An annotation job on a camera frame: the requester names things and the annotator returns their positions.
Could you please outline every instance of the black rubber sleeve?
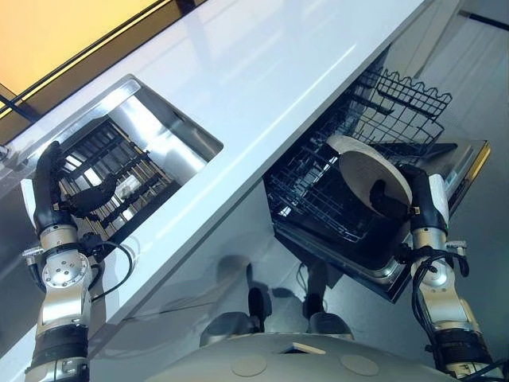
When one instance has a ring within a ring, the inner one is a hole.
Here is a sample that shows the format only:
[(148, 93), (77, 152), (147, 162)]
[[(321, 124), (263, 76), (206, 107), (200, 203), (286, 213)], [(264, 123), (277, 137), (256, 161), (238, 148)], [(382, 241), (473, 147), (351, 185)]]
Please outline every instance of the black rubber sleeve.
[(418, 211), (410, 215), (410, 230), (418, 228), (438, 228), (448, 233), (444, 217), (433, 204), (428, 174), (411, 165), (401, 165), (398, 168), (405, 176), (412, 190), (412, 207)]
[(463, 329), (447, 329), (435, 335), (444, 364), (458, 362), (493, 362), (483, 338), (476, 332)]
[(58, 171), (60, 171), (60, 154), (60, 144), (55, 141), (44, 150), (37, 161), (33, 178), (33, 195), (36, 205), (33, 221), (36, 226), (37, 237), (52, 225), (69, 224), (76, 226), (69, 212), (53, 209), (53, 205), (60, 202), (57, 176)]
[(31, 368), (64, 358), (88, 356), (88, 328), (65, 325), (43, 332), (36, 338)]

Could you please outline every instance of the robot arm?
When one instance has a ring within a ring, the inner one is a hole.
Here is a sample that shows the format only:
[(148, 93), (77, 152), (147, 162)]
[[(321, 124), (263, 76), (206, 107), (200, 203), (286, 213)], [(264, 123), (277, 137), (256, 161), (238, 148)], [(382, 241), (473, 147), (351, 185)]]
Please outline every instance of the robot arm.
[[(37, 320), (36, 347), (25, 380), (88, 381), (88, 323), (91, 267), (80, 253), (77, 227), (69, 211), (60, 209), (57, 171), (60, 146), (53, 142), (37, 163), (33, 190), (34, 223), (45, 265), (40, 286), (45, 288)], [(36, 267), (33, 253), (26, 257)], [(39, 278), (37, 270), (34, 278)]]
[[(428, 334), (437, 369), (456, 378), (472, 375), (493, 363), (468, 303), (455, 288), (453, 258), (468, 275), (465, 242), (447, 242), (449, 207), (440, 175), (428, 176), (410, 166), (400, 168), (412, 189), (410, 232), (414, 292), (412, 308)], [(484, 376), (502, 377), (498, 368)]]

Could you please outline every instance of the dishwasher rack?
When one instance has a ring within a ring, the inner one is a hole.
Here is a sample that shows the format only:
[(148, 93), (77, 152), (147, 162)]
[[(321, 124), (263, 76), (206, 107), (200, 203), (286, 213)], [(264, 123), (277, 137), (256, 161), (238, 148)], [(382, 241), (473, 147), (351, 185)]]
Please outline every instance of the dishwasher rack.
[(436, 120), (451, 100), (449, 93), (371, 66), (264, 177), (273, 217), (295, 224), (314, 220), (324, 226), (319, 231), (342, 241), (364, 239), (379, 218), (346, 186), (327, 138), (344, 134), (393, 163), (416, 162), (444, 130)]
[(121, 242), (180, 186), (166, 175), (111, 119), (65, 147), (60, 190), (72, 196), (114, 176), (116, 190), (84, 217), (84, 229)]

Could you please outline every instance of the gray floor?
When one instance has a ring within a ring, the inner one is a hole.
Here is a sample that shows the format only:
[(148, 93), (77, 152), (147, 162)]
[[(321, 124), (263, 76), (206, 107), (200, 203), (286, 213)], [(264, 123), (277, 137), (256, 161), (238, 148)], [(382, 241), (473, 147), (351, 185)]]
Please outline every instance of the gray floor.
[[(487, 139), (492, 145), (491, 157), (452, 218), (449, 237), (468, 241), (472, 271), (457, 289), (473, 308), (494, 358), (509, 356), (508, 34), (458, 16), (421, 75), (426, 84), (453, 94), (441, 117), (445, 134)], [(283, 287), (302, 298), (296, 271)], [(325, 299), (328, 311), (351, 326), (357, 341), (433, 365), (411, 313), (410, 288), (393, 305), (343, 277)], [(270, 318), (281, 331), (294, 325), (288, 304), (276, 304)]]

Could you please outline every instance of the stainless steel sink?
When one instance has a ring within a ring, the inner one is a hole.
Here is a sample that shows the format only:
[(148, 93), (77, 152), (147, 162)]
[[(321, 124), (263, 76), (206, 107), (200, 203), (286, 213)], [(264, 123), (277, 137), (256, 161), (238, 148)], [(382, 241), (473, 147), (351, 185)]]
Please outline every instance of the stainless steel sink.
[(107, 172), (117, 177), (118, 192), (94, 211), (99, 225), (78, 222), (82, 233), (93, 230), (104, 239), (117, 241), (128, 236), (223, 148), (165, 99), (127, 76), (26, 152), (14, 153), (0, 170), (0, 304), (9, 307), (2, 310), (0, 318), (0, 357), (35, 324), (43, 297), (20, 259), (21, 251), (37, 238), (26, 217), (19, 182), (33, 175), (38, 156), (54, 140), (61, 143), (67, 156), (69, 181), (60, 182), (64, 193), (96, 185)]

